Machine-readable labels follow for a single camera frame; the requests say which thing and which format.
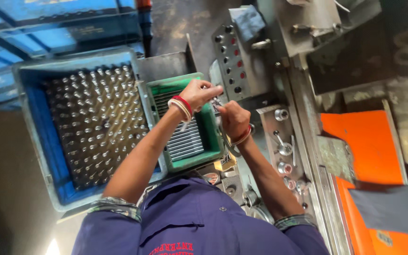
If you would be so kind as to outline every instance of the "red bangle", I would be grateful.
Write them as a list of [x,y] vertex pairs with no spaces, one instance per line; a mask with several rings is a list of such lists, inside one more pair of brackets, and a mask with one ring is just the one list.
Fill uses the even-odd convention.
[[243,140],[245,140],[251,133],[251,125],[248,125],[248,129],[243,132],[243,134],[235,141],[231,141],[231,144],[233,145],[237,145],[239,143],[241,143]]
[[185,104],[185,106],[187,107],[188,112],[190,113],[190,116],[193,116],[193,111],[191,110],[191,106],[185,99],[183,99],[181,96],[173,96],[172,99],[176,99],[178,101],[183,102]]

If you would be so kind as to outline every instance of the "hand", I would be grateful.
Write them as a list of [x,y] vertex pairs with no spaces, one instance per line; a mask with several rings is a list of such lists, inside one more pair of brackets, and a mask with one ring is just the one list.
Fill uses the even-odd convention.
[[235,101],[230,101],[224,107],[219,106],[218,111],[226,134],[232,141],[240,139],[248,129],[251,113],[240,107]]
[[203,105],[221,93],[223,93],[223,87],[214,87],[208,81],[194,79],[188,83],[179,96],[190,104],[192,111],[199,111]]

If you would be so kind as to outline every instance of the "light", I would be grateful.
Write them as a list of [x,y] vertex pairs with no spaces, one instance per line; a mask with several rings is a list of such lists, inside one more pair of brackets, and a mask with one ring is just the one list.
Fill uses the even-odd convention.
[[45,255],[60,255],[60,248],[58,247],[58,243],[56,239],[53,239],[48,246],[47,253]]

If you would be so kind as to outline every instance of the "shirt sleeve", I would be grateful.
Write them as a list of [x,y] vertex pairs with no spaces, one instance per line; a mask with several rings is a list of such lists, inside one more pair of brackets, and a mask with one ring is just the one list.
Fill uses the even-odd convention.
[[289,237],[289,239],[294,242],[304,254],[329,254],[324,239],[317,230],[317,226],[311,215],[291,215],[277,220],[274,225]]
[[136,205],[114,197],[98,200],[81,224],[72,255],[137,254],[140,222]]

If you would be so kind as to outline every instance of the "floor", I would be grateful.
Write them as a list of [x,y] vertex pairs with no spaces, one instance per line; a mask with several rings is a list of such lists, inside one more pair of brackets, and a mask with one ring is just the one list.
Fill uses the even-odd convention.
[[[196,66],[208,77],[210,36],[240,0],[152,1],[151,55],[184,50],[190,33]],[[0,254],[70,254],[84,214],[56,224],[21,112],[0,112]]]

